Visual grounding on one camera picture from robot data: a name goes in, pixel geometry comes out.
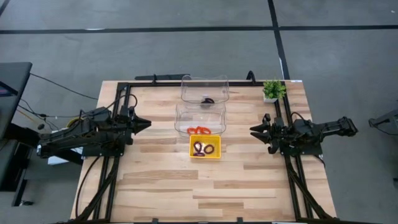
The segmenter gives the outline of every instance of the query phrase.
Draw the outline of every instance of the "wire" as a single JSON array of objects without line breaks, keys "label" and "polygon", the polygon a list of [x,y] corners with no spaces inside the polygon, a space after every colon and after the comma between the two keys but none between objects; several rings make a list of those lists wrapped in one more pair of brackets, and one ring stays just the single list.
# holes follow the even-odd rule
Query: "wire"
[{"label": "wire", "polygon": [[[130,94],[129,96],[133,96],[134,99],[136,100],[136,103],[135,103],[135,105],[133,106],[133,107],[136,107],[137,104],[138,104],[138,99],[137,99],[137,97],[136,97],[134,94]],[[84,113],[86,116],[95,116],[95,115],[97,115],[97,114],[100,114],[100,113],[106,111],[108,108],[110,108],[112,105],[114,105],[117,101],[119,101],[119,100],[120,100],[121,98],[123,98],[123,97],[125,97],[125,95],[120,96],[118,99],[114,100],[110,105],[108,105],[106,108],[104,108],[103,110],[101,110],[101,111],[99,111],[99,112],[97,112],[97,113],[95,113],[95,114],[88,114],[88,113],[84,112],[83,110],[80,110],[80,114],[78,115],[78,121],[74,123],[75,125],[74,125],[73,127],[69,128],[69,129],[66,130],[64,133],[60,133],[59,135],[56,135],[56,136],[51,136],[51,138],[56,138],[56,137],[62,136],[62,135],[64,135],[64,134],[67,134],[67,133],[73,131],[73,130],[80,124],[80,122],[82,121],[82,118],[81,118],[81,114],[82,114],[82,113]]]},{"label": "wire", "polygon": [[87,220],[87,218],[90,216],[94,207],[98,203],[97,199],[102,197],[106,188],[108,188],[109,184],[116,178],[116,174],[118,173],[117,172],[118,164],[119,164],[116,161],[118,161],[118,160],[115,160],[115,162],[113,163],[111,171],[109,172],[108,176],[105,178],[104,183],[98,188],[95,197],[93,197],[93,199],[88,204],[88,206],[84,209],[84,211],[82,211],[82,213],[77,218],[75,218],[75,220],[83,220],[84,221],[84,220]]},{"label": "wire", "polygon": [[297,114],[297,116],[299,116],[302,120],[304,120],[304,122],[306,122],[306,120],[303,118],[303,116],[301,116],[301,114],[299,114],[298,112],[293,112],[290,117],[293,116],[293,114]]},{"label": "wire", "polygon": [[45,114],[44,114],[44,116],[42,116],[42,114],[36,113],[36,112],[30,107],[30,105],[26,102],[26,100],[24,100],[24,99],[21,99],[21,100],[22,100],[23,102],[26,103],[26,105],[29,107],[30,110],[28,110],[27,108],[25,108],[25,107],[23,107],[23,106],[21,106],[21,105],[18,105],[20,108],[26,110],[27,112],[30,112],[30,113],[33,114],[34,116],[36,116],[36,117],[38,117],[39,119],[41,119],[42,121],[44,121],[46,124],[48,124],[49,128],[50,128],[52,131],[54,130],[54,129],[52,128],[52,126],[54,126],[57,130],[59,130],[59,128],[57,127],[57,125],[55,125],[53,122],[47,121],[47,120],[45,119],[45,118],[46,118]]},{"label": "wire", "polygon": [[388,135],[391,135],[391,136],[398,136],[398,134],[388,133],[388,132],[385,131],[385,130],[381,130],[379,127],[377,127],[376,125],[374,125],[372,121],[374,121],[374,119],[369,119],[369,124],[371,125],[372,128],[376,128],[377,130],[381,131],[382,133],[385,133],[385,134],[388,134]]},{"label": "wire", "polygon": [[88,173],[90,172],[90,170],[93,168],[94,164],[98,161],[100,157],[98,156],[97,158],[95,158],[95,160],[91,163],[91,165],[89,166],[89,168],[87,169],[87,172],[85,174],[85,176],[83,177],[83,180],[80,183],[78,192],[77,192],[77,196],[76,196],[76,205],[75,205],[75,216],[77,218],[78,216],[78,205],[79,205],[79,197],[80,197],[80,192],[81,192],[81,188],[83,187],[83,184],[87,178]]},{"label": "wire", "polygon": [[31,73],[31,75],[33,75],[34,77],[37,77],[37,78],[41,78],[41,79],[43,79],[43,80],[45,80],[45,81],[48,81],[48,82],[50,82],[50,83],[53,83],[54,85],[57,85],[57,86],[59,86],[59,87],[61,87],[61,88],[64,88],[64,89],[66,89],[66,90],[69,90],[69,91],[71,91],[72,93],[76,93],[77,95],[84,96],[84,97],[87,97],[87,98],[92,99],[92,100],[98,100],[98,98],[95,98],[95,97],[91,97],[91,96],[87,96],[87,95],[78,93],[78,92],[76,92],[76,91],[73,91],[73,90],[71,90],[71,89],[69,89],[69,88],[67,88],[67,87],[65,87],[65,86],[63,86],[63,85],[60,85],[60,84],[58,84],[58,83],[56,83],[56,82],[53,82],[53,81],[51,81],[51,80],[49,80],[49,79],[46,79],[46,78],[44,78],[44,77],[35,75],[35,74],[33,74],[33,73]]},{"label": "wire", "polygon": [[74,116],[50,116],[50,115],[43,114],[43,113],[36,113],[36,112],[34,112],[33,109],[30,107],[30,105],[28,104],[28,102],[26,102],[26,100],[24,100],[24,99],[21,99],[21,100],[22,100],[23,102],[26,103],[26,105],[29,107],[31,113],[34,113],[34,114],[36,114],[36,115],[38,115],[38,116],[40,116],[40,117],[42,117],[42,118],[76,118],[77,116],[79,116],[79,115],[74,115]]},{"label": "wire", "polygon": [[315,156],[315,158],[319,159],[319,161],[321,161],[321,163],[323,164],[323,167],[326,168],[326,164],[325,164],[325,161],[323,161],[323,159],[322,159],[322,155],[313,155],[313,156]]},{"label": "wire", "polygon": [[27,119],[31,120],[33,123],[39,125],[40,123],[38,123],[37,121],[35,121],[33,118],[31,118],[29,115],[25,114],[24,112],[20,111],[19,109],[17,109],[18,112],[20,112],[20,114],[24,115]]}]

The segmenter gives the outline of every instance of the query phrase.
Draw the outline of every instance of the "yellow tray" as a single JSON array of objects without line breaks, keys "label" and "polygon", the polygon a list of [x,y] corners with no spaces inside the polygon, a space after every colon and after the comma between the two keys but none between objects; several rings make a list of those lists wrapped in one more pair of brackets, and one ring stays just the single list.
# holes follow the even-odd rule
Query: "yellow tray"
[{"label": "yellow tray", "polygon": [[[202,149],[206,147],[208,144],[212,144],[214,146],[214,152],[211,154],[205,154],[205,156],[194,156],[196,153],[193,144],[195,142],[202,143]],[[218,135],[210,135],[210,134],[192,134],[189,137],[189,156],[192,158],[203,158],[203,159],[219,159],[221,158],[221,137]]]}]

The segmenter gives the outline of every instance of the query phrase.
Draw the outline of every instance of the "white pot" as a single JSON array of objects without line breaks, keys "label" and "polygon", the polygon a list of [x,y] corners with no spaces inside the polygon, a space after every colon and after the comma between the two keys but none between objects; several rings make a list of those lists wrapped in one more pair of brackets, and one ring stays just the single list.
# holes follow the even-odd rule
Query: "white pot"
[{"label": "white pot", "polygon": [[265,94],[262,94],[262,95],[263,95],[263,99],[264,99],[265,103],[275,103],[275,101],[278,100],[278,98],[269,99],[269,98],[266,98]]}]

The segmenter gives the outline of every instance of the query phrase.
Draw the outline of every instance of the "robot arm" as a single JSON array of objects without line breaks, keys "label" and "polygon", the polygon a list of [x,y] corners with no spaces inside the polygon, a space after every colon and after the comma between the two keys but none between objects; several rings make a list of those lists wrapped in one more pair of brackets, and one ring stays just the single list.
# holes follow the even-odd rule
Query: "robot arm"
[{"label": "robot arm", "polygon": [[120,156],[124,153],[124,145],[132,144],[132,133],[151,126],[151,121],[136,115],[134,107],[122,106],[115,118],[104,107],[85,115],[67,129],[41,134],[37,155],[48,158],[83,146],[82,156]]},{"label": "robot arm", "polygon": [[270,124],[270,121],[270,115],[266,114],[262,124],[250,128],[251,131],[255,131],[251,133],[252,136],[264,144],[270,144],[270,154],[276,153],[281,146],[291,155],[321,154],[320,143],[326,136],[354,136],[358,132],[352,120],[347,117],[322,124],[296,119],[290,126],[285,126],[282,118],[275,118],[273,124]]}]

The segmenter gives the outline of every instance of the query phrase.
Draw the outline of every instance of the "green leaves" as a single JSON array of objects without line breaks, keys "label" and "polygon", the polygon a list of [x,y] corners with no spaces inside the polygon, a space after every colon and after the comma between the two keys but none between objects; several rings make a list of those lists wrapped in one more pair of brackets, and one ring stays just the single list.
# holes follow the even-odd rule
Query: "green leaves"
[{"label": "green leaves", "polygon": [[279,99],[286,94],[286,87],[283,86],[280,81],[266,81],[264,82],[263,92],[268,99]]}]

